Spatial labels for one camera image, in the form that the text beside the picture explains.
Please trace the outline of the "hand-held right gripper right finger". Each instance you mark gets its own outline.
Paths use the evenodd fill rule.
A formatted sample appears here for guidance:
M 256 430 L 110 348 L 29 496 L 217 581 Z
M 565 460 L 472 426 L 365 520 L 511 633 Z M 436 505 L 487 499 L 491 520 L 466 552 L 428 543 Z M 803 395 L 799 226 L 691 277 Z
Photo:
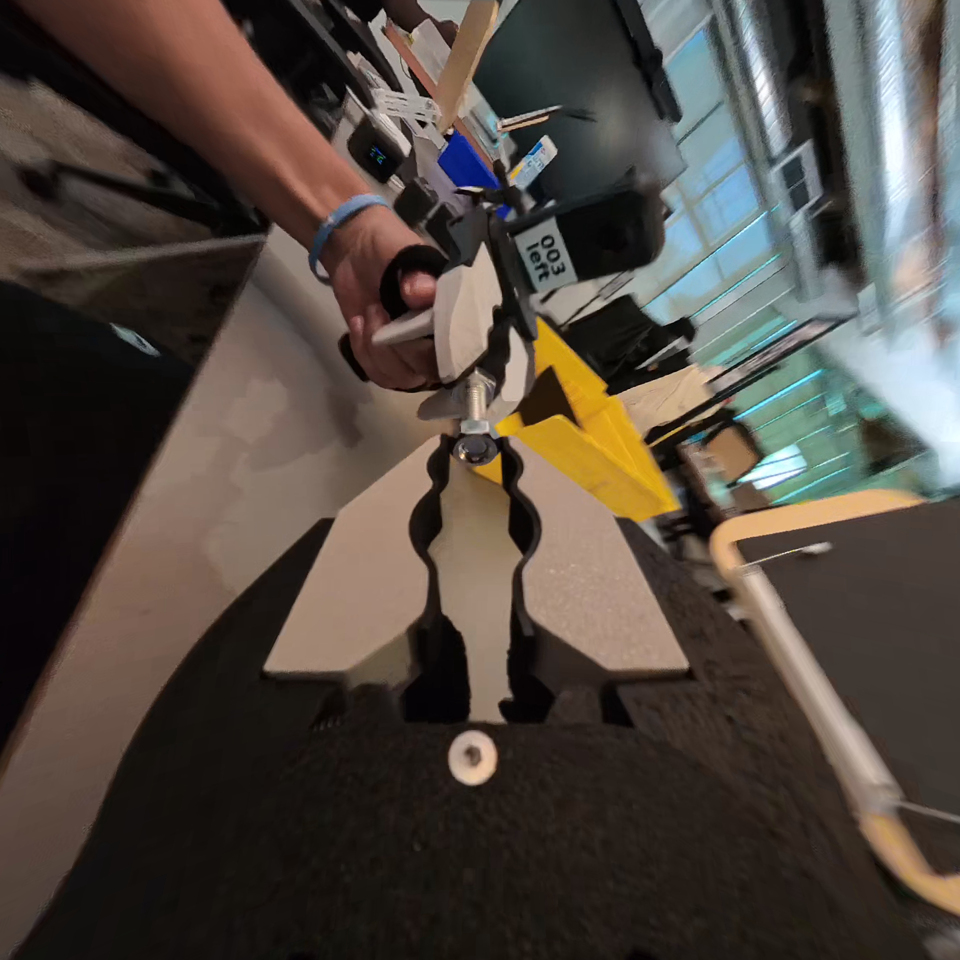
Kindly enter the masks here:
M 533 676 L 683 676 L 690 662 L 624 525 L 517 438 L 501 442 L 511 608 Z

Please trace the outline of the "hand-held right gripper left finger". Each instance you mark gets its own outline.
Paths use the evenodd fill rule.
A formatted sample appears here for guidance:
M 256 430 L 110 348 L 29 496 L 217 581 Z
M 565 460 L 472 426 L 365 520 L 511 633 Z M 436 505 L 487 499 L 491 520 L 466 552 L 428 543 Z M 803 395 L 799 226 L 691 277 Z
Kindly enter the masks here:
M 333 518 L 263 665 L 272 679 L 411 679 L 431 588 L 415 510 L 445 488 L 450 439 L 429 438 Z

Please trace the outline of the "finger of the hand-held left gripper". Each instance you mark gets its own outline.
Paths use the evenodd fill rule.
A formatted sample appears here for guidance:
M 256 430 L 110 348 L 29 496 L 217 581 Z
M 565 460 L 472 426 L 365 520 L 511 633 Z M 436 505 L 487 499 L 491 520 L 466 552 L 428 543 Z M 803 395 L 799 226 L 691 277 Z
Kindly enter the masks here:
M 480 247 L 470 264 L 443 274 L 438 280 L 433 307 L 433 341 L 439 387 L 420 403 L 416 415 L 422 422 L 485 420 L 473 414 L 470 387 L 484 387 L 488 409 L 496 394 L 496 378 L 481 367 L 488 354 L 495 311 L 503 294 L 494 258 Z
M 496 325 L 488 340 L 488 374 L 494 381 L 491 419 L 517 412 L 536 381 L 535 345 L 510 323 Z

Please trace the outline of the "steel hex bolt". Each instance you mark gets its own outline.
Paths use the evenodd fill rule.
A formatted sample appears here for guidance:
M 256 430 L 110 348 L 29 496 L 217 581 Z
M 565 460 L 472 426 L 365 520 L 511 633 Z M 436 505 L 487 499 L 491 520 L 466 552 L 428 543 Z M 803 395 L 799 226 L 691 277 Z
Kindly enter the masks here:
M 454 419 L 460 422 L 489 420 L 490 404 L 497 394 L 497 382 L 481 368 L 474 368 L 453 389 Z

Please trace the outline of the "steel hex nut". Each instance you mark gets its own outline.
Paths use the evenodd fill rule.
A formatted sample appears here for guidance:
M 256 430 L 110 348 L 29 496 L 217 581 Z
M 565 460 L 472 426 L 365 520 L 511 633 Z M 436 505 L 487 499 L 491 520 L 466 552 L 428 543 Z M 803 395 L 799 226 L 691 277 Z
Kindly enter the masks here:
M 451 455 L 469 467 L 483 467 L 499 456 L 498 441 L 486 418 L 468 417 L 459 422 Z

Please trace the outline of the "yellow plastic bin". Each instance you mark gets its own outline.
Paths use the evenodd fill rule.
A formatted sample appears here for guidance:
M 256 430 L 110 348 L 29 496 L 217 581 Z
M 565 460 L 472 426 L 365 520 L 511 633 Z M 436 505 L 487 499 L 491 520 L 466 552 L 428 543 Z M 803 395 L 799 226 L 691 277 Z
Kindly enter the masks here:
M 680 503 L 623 403 L 546 318 L 537 320 L 534 387 L 493 422 L 619 518 L 646 522 Z

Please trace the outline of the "person's left forearm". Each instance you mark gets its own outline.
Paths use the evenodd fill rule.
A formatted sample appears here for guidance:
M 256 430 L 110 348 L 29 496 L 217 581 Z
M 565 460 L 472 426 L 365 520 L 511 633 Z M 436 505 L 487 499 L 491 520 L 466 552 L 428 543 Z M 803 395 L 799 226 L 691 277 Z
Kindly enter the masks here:
M 15 5 L 303 246 L 368 194 L 221 2 Z

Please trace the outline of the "person's left hand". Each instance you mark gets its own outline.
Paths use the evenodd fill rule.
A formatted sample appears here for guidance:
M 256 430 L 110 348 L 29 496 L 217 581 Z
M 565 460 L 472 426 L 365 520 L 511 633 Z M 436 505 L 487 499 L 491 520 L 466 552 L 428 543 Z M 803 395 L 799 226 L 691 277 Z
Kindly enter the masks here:
M 380 300 L 382 276 L 396 255 L 419 243 L 389 207 L 374 205 L 335 228 L 319 257 L 346 320 L 355 360 L 371 383 L 387 390 L 414 391 L 439 382 L 430 341 L 374 342 L 391 320 Z

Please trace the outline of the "white blue packet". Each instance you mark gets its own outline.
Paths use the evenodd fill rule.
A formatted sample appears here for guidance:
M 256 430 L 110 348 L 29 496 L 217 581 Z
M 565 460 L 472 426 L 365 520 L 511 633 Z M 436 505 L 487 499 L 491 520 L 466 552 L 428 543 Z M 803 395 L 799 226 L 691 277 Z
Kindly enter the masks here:
M 545 134 L 534 144 L 520 162 L 510 171 L 509 183 L 519 190 L 528 190 L 557 158 L 558 148 Z

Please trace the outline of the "black monitor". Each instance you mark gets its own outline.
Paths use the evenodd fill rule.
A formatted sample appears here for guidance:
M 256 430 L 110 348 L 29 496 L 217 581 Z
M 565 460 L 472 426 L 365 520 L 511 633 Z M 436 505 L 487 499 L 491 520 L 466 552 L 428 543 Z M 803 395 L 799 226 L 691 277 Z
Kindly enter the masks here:
M 687 168 L 682 109 L 636 1 L 519 1 L 486 44 L 474 84 L 500 119 L 560 107 L 510 135 L 525 156 L 544 136 L 557 156 L 534 182 L 562 202 L 636 180 L 662 191 Z

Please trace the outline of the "blue container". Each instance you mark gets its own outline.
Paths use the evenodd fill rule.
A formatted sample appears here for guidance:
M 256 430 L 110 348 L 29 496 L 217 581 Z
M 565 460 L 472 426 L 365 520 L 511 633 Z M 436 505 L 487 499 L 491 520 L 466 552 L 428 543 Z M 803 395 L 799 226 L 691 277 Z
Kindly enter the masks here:
M 453 130 L 438 155 L 438 167 L 457 188 L 498 189 L 499 181 L 468 138 Z

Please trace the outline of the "black digital timer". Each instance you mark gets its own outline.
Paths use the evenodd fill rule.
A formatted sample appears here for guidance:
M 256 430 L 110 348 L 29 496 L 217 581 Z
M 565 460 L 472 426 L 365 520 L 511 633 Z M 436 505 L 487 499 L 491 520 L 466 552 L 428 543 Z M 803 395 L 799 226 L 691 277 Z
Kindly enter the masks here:
M 388 117 L 363 110 L 361 119 L 346 138 L 346 150 L 362 171 L 385 185 L 402 175 L 413 155 L 413 144 Z

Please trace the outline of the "white vent grille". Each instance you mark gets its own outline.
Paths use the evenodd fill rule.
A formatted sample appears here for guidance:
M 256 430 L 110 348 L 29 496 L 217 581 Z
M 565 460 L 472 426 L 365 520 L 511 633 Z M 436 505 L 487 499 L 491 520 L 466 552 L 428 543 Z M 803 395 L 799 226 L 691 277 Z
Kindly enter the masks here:
M 777 162 L 771 174 L 781 189 L 786 210 L 791 217 L 804 213 L 824 195 L 817 154 L 811 138 Z

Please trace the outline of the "wooden plank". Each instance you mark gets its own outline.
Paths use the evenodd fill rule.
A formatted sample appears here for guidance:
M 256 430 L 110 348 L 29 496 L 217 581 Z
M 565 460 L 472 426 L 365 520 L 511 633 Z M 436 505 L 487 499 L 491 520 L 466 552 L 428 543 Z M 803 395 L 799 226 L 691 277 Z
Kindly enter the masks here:
M 496 30 L 498 14 L 498 1 L 471 1 L 465 10 L 433 96 L 438 108 L 436 127 L 443 136 L 458 120 L 482 54 Z

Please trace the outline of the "metal tube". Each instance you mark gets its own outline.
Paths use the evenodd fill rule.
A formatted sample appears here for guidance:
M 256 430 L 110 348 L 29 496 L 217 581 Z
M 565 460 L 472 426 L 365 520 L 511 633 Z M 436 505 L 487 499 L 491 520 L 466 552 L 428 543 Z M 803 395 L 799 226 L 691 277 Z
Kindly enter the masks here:
M 737 592 L 764 649 L 813 730 L 854 815 L 895 817 L 901 787 L 834 689 L 758 564 L 735 568 Z

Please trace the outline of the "black board wooden rim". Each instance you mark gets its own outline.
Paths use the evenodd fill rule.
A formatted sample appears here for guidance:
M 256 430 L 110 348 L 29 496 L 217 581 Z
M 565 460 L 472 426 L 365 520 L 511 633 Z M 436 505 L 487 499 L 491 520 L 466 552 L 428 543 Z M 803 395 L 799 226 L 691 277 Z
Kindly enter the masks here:
M 859 819 L 845 796 L 876 859 L 917 898 L 953 916 L 958 509 L 957 497 L 926 501 L 869 489 L 741 514 L 721 523 L 709 542 L 756 633 L 736 567 L 762 567 L 898 783 L 903 800 L 894 817 Z

